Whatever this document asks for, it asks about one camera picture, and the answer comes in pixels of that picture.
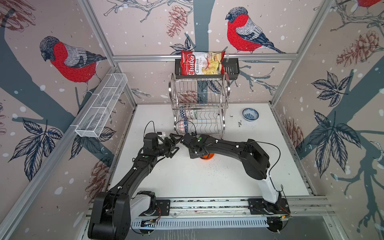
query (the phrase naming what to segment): black basket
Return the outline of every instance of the black basket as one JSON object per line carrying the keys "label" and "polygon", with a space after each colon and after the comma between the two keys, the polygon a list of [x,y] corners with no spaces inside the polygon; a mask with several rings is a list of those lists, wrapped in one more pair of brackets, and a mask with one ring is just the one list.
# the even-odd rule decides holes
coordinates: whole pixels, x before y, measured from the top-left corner
{"label": "black basket", "polygon": [[[228,61],[226,58],[222,62],[224,70],[228,73],[229,80],[236,80],[239,76],[239,60],[238,58],[229,58]],[[222,74],[215,75],[181,75],[181,59],[175,59],[175,77],[176,79],[183,78],[223,78]]]}

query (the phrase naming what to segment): red-breasted bird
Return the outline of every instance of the red-breasted bird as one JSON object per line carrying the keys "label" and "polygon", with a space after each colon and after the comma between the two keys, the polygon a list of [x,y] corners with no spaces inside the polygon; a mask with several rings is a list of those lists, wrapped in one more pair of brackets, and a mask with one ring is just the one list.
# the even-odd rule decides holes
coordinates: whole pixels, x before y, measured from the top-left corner
{"label": "red-breasted bird", "polygon": [[[341,2],[341,3],[339,3],[339,5],[347,3],[349,1],[352,1],[352,0],[345,0],[345,1]],[[367,8],[367,14],[366,15],[368,15],[368,14],[372,14],[371,12],[369,12],[368,8],[370,6],[378,3],[381,0],[355,0],[355,1],[357,1],[358,5],[357,5],[356,9],[352,12],[352,15],[354,15],[354,13],[355,13],[355,11],[357,10],[358,7],[366,7]]]}
{"label": "red-breasted bird", "polygon": [[263,30],[254,24],[248,16],[248,11],[243,7],[232,8],[227,14],[229,43],[239,51],[253,52],[255,49],[269,48],[278,53],[284,53],[277,49],[266,38]]}
{"label": "red-breasted bird", "polygon": [[83,96],[85,93],[92,93],[88,90],[88,80],[96,75],[97,65],[107,59],[84,48],[62,43],[52,36],[42,40],[40,51],[44,61],[49,59],[66,79],[75,83],[87,83],[87,90],[83,92]]}

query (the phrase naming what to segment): white table surface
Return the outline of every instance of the white table surface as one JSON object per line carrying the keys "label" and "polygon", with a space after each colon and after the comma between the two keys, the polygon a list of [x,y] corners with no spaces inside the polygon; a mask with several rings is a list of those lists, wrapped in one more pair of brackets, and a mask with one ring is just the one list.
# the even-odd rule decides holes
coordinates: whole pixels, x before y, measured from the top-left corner
{"label": "white table surface", "polygon": [[[247,122],[242,116],[244,108],[254,108],[259,118]],[[143,146],[143,132],[146,124],[153,120],[156,131],[167,136],[173,130],[173,114],[169,104],[139,105],[127,135],[117,168],[111,182],[115,186],[131,169],[132,158]],[[307,188],[300,176],[295,162],[288,150],[279,127],[268,104],[229,104],[226,113],[224,140],[270,142],[281,150],[281,158],[271,171],[271,177],[277,190],[283,184],[287,196],[306,196]],[[152,123],[147,132],[153,130]],[[153,191],[156,197],[255,197],[261,196],[257,180],[249,177],[242,163],[234,158],[218,155],[208,160],[191,159],[186,147],[177,145],[180,150],[173,158],[165,158],[141,182],[136,192]],[[270,164],[277,161],[278,150],[269,144],[260,146],[270,157]]]}

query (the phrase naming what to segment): white wire basket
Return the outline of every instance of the white wire basket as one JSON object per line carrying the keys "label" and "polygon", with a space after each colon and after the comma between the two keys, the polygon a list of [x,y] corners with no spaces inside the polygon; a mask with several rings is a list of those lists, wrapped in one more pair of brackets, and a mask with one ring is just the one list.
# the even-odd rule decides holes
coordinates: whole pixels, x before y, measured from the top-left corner
{"label": "white wire basket", "polygon": [[169,97],[175,131],[178,134],[195,131],[197,134],[218,134],[223,138],[229,92],[227,74],[223,78],[185,79],[175,79],[172,74],[169,81]]}
{"label": "white wire basket", "polygon": [[111,74],[92,106],[75,129],[80,137],[100,136],[126,84],[127,76],[125,74]]}

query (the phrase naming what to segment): orange object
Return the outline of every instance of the orange object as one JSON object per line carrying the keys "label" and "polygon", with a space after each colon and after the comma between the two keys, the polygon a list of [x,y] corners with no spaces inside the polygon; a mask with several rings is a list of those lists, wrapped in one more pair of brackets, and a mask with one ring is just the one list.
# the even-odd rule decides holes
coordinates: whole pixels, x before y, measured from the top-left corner
{"label": "orange object", "polygon": [[208,155],[205,155],[205,156],[201,157],[201,159],[203,159],[203,160],[209,160],[209,159],[213,158],[214,155],[215,155],[214,153],[210,153],[210,154],[208,154]]}

